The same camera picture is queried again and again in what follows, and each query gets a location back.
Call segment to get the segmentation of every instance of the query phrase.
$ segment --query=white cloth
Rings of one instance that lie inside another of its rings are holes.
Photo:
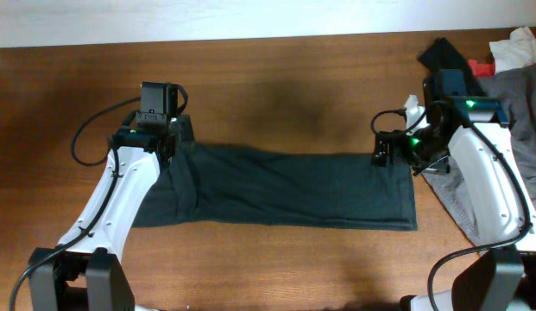
[[[536,38],[529,27],[516,29],[509,40],[490,43],[495,59],[495,72],[523,68],[536,63]]]

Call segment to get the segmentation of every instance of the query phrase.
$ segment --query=cable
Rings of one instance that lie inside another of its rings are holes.
[[[187,102],[189,101],[189,95],[187,94],[187,91],[185,90],[183,86],[175,85],[175,87],[178,89],[178,91],[180,91],[181,97],[183,97],[183,105],[177,110],[177,116],[179,116],[181,112],[185,110],[185,107],[187,107]]]
[[[139,109],[136,109],[129,113],[129,115],[122,121],[122,126],[129,126],[133,119],[136,118],[137,112],[139,112]]]
[[[44,263],[47,263],[47,262],[55,259],[62,252],[68,250],[72,246],[76,245],[83,238],[85,238],[89,234],[89,232],[91,232],[91,229],[93,229],[93,226],[95,224],[97,224],[97,222],[99,221],[99,219],[103,215],[103,212],[104,212],[104,210],[106,209],[106,207],[107,207],[107,205],[109,203],[110,197],[111,197],[112,193],[114,192],[114,188],[116,187],[117,180],[119,178],[119,174],[118,174],[119,173],[118,151],[117,151],[116,146],[114,146],[114,142],[112,141],[112,139],[110,137],[109,137],[109,145],[110,145],[110,147],[112,149],[112,153],[114,154],[114,172],[112,173],[112,182],[110,183],[109,189],[108,189],[108,191],[107,191],[107,193],[106,193],[106,195],[104,197],[103,204],[101,205],[101,207],[97,211],[97,214],[95,214],[95,217],[91,220],[89,225],[85,229],[82,229],[82,232],[75,239],[73,239],[72,241],[70,241],[70,242],[68,242],[68,243],[66,243],[64,245],[62,245],[61,247],[57,247],[57,249],[54,252],[50,253],[48,256],[44,257],[39,262],[34,263],[31,266],[29,266],[20,275],[20,277],[18,277],[18,280],[16,280],[15,286],[12,289],[12,292],[10,293],[9,311],[14,311],[15,310],[16,296],[18,295],[18,290],[22,286],[22,283],[24,282],[24,280],[28,276],[30,276],[32,273],[34,273],[34,271],[37,268],[39,268],[41,265],[43,265]]]
[[[515,188],[515,192],[519,196],[519,201],[520,201],[520,204],[522,206],[522,210],[523,210],[523,214],[524,214],[524,222],[523,222],[523,226],[520,228],[519,235],[517,235],[515,238],[510,238],[510,239],[502,241],[502,242],[497,242],[497,243],[492,243],[492,244],[485,244],[485,245],[480,245],[480,246],[476,246],[476,247],[471,247],[471,248],[460,250],[460,251],[454,251],[451,254],[446,255],[446,256],[442,257],[440,260],[438,260],[434,264],[434,266],[432,267],[431,272],[429,273],[429,278],[427,280],[427,289],[428,289],[429,301],[431,302],[431,306],[434,309],[434,311],[438,311],[438,307],[437,307],[437,303],[434,300],[434,291],[433,291],[432,285],[433,285],[433,282],[434,282],[434,277],[437,274],[437,271],[438,271],[438,269],[440,269],[440,267],[442,267],[448,261],[450,261],[450,260],[452,260],[454,258],[457,258],[457,257],[461,257],[463,255],[468,255],[468,254],[472,254],[474,252],[479,252],[479,251],[487,251],[489,249],[498,248],[498,247],[505,247],[505,246],[509,246],[511,244],[515,244],[515,243],[519,242],[520,240],[522,240],[528,234],[528,232],[530,231],[530,228],[533,226],[533,224],[530,221],[530,211],[528,209],[527,198],[523,194],[523,191],[522,191],[522,188],[520,186],[520,183],[517,180],[517,177],[515,176],[513,170],[509,166],[508,162],[503,157],[503,154],[469,120],[468,117],[464,116],[459,111],[458,108],[455,108],[455,110],[459,114],[459,116],[461,116],[461,118],[463,120],[463,123],[468,125],[473,130],[475,135],[477,135],[490,148],[492,153],[496,156],[498,161],[501,163],[503,168],[506,170],[506,173],[508,174],[509,180],[513,183],[514,188]]]
[[[94,119],[96,119],[97,117],[100,117],[102,115],[104,115],[105,113],[108,113],[108,112],[111,112],[111,111],[114,111],[122,106],[125,106],[127,104],[131,104],[131,103],[135,103],[136,101],[139,101],[141,100],[141,97],[136,97],[136,98],[132,98],[132,99],[128,99],[126,101],[123,101],[122,103],[119,103],[119,104],[116,104],[116,105],[113,105],[109,108],[106,108],[102,111],[99,111],[97,112],[96,114],[94,114],[93,116],[91,116],[90,118],[87,119],[87,121],[83,122],[81,124],[81,126],[79,127],[79,129],[76,131],[76,134],[74,135],[74,138],[72,139],[72,144],[70,146],[70,151],[72,153],[72,158],[79,164],[83,165],[83,166],[86,166],[86,167],[91,167],[91,166],[97,166],[97,165],[101,165],[103,163],[106,162],[106,158],[108,156],[108,153],[104,156],[103,159],[101,159],[100,161],[97,161],[97,162],[83,162],[81,161],[78,156],[76,155],[76,151],[75,151],[75,147],[76,147],[76,141],[78,140],[78,136],[79,134],[81,133],[82,130],[84,130],[84,128],[89,125],[89,123],[91,123],[91,121],[93,121]]]
[[[416,177],[417,175],[425,172],[426,169],[432,168],[436,163],[438,163],[438,162],[440,162],[440,161],[442,161],[442,160],[444,160],[444,159],[446,159],[448,157],[449,157],[449,155],[445,155],[445,156],[441,157],[440,159],[438,159],[437,161],[431,163],[431,165],[427,166],[426,168],[423,168],[423,169],[421,169],[420,171],[417,171],[417,172],[413,172],[413,177]]]
[[[402,131],[398,131],[398,132],[394,132],[394,133],[381,133],[380,131],[377,131],[375,129],[375,121],[378,117],[382,116],[382,115],[385,115],[385,114],[389,114],[389,113],[394,113],[394,114],[397,114],[399,116],[406,116],[406,110],[405,109],[396,109],[396,110],[391,110],[391,111],[381,111],[379,113],[377,113],[372,119],[371,119],[371,131],[373,131],[373,133],[375,133],[375,135],[377,135],[378,137],[380,138],[398,138],[398,137],[401,137],[401,136],[404,136],[406,135],[406,133],[408,133],[410,130],[413,130],[415,129],[415,127],[417,125],[419,125],[421,123],[421,121],[423,121],[423,117],[425,117],[425,115],[427,114],[427,112],[430,110],[430,108],[427,108],[423,111],[423,113],[421,113],[421,116],[419,116],[419,119],[417,119],[417,121],[415,121],[412,126],[410,126],[409,128],[405,129],[405,130],[402,130]]]

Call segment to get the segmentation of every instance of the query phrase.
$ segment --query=table surface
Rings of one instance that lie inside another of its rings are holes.
[[[369,121],[422,97],[416,61],[445,36],[488,60],[511,29],[0,49],[0,309],[35,247],[51,247],[79,216],[103,168],[70,157],[91,114],[139,95],[140,83],[186,87],[195,137],[287,153],[370,153]],[[128,109],[91,124],[77,146],[105,152]],[[402,128],[397,117],[382,129]],[[426,293],[442,256],[470,246],[422,178],[416,232],[201,222],[134,229],[123,267],[139,305],[172,309],[371,308]],[[448,289],[476,259],[437,275]],[[18,299],[30,310],[28,285]]]

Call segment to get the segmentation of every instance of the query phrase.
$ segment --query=black cloth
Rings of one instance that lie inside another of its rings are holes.
[[[417,229],[410,168],[370,155],[284,155],[183,143],[133,226],[213,220],[330,228]]]
[[[451,45],[446,38],[438,38],[417,59],[431,73],[440,69],[460,69],[465,79],[467,93],[472,96],[486,96],[475,79],[467,60]]]

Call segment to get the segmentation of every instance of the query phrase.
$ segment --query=gray cloth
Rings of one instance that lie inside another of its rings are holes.
[[[512,147],[527,191],[536,208],[536,64],[479,79],[484,91],[498,98],[510,120]],[[474,244],[479,239],[467,188],[457,164],[446,175],[423,174],[448,213]]]

